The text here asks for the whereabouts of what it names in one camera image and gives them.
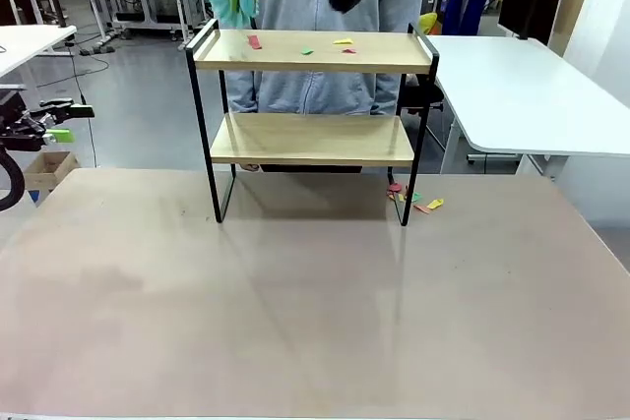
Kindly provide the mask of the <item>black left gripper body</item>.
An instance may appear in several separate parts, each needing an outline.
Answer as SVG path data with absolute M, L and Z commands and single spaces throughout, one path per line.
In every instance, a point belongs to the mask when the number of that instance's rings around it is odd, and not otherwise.
M 29 110 L 19 90 L 0 88 L 0 149 L 41 150 L 45 111 Z

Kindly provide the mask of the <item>person right forearm grey sleeve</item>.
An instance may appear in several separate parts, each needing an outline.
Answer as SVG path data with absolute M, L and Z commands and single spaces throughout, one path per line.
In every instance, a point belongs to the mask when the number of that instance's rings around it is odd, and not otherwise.
M 228 105 L 232 112 L 256 113 L 258 111 L 253 71 L 227 71 L 225 85 Z

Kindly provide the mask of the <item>person left forearm grey sleeve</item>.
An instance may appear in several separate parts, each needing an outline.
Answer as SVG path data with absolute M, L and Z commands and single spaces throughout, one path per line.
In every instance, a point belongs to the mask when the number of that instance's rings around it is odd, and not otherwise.
M 392 115 L 396 113 L 400 83 L 400 75 L 376 75 L 374 101 L 371 107 L 372 115 Z

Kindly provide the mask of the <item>cardboard box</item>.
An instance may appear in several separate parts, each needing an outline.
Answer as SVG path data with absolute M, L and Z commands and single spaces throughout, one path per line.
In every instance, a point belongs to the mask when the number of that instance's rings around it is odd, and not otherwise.
M 24 171 L 27 191 L 52 191 L 74 169 L 78 159 L 69 151 L 43 151 Z

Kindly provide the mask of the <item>person grey hoodie torso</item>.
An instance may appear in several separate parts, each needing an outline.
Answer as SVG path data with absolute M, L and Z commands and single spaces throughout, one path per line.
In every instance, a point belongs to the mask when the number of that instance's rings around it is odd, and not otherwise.
M 405 32 L 422 0 L 361 0 L 343 14 L 329 0 L 259 0 L 258 30 Z M 260 113 L 371 114 L 374 74 L 255 72 Z

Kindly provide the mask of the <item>white side table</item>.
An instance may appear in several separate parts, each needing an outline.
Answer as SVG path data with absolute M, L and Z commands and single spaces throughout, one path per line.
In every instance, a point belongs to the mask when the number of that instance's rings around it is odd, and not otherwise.
M 65 28 L 51 25 L 0 27 L 0 78 L 76 32 L 75 26 Z

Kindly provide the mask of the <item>black office chair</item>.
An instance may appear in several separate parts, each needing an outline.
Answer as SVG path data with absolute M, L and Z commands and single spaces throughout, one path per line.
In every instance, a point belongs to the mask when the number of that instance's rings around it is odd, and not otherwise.
M 417 77 L 406 76 L 399 104 L 408 114 L 419 115 L 424 109 L 443 110 L 444 93 L 434 83 L 421 82 Z

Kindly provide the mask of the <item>black monitor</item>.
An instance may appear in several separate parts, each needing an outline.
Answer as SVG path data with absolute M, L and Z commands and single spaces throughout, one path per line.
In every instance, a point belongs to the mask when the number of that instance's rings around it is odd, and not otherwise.
M 498 25 L 511 33 L 520 34 L 532 5 L 535 5 L 529 23 L 528 37 L 548 44 L 560 0 L 503 0 Z

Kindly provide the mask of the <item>white table with round corner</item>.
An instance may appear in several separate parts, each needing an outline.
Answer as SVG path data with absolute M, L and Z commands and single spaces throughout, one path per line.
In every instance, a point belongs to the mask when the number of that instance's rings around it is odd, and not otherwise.
M 538 41 L 429 39 L 454 115 L 441 173 L 451 172 L 460 139 L 479 152 L 516 154 L 551 179 L 571 156 L 630 157 L 630 108 Z

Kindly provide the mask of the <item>black frame wooden shelf rack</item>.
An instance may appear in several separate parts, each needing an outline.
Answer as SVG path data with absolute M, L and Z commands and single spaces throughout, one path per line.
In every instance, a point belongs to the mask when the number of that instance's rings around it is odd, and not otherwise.
M 248 35 L 257 35 L 254 50 Z M 349 37 L 353 45 L 335 45 Z M 303 48 L 313 49 L 302 55 Z M 352 48 L 356 54 L 344 54 Z M 370 118 L 347 115 L 237 114 L 226 110 L 209 137 L 198 73 L 215 71 L 374 73 L 416 76 L 434 83 L 439 53 L 415 25 L 407 32 L 226 30 L 209 21 L 184 47 L 216 222 L 223 222 L 239 164 L 352 166 L 409 169 L 404 202 L 395 199 L 407 225 L 423 138 L 410 141 L 398 114 Z

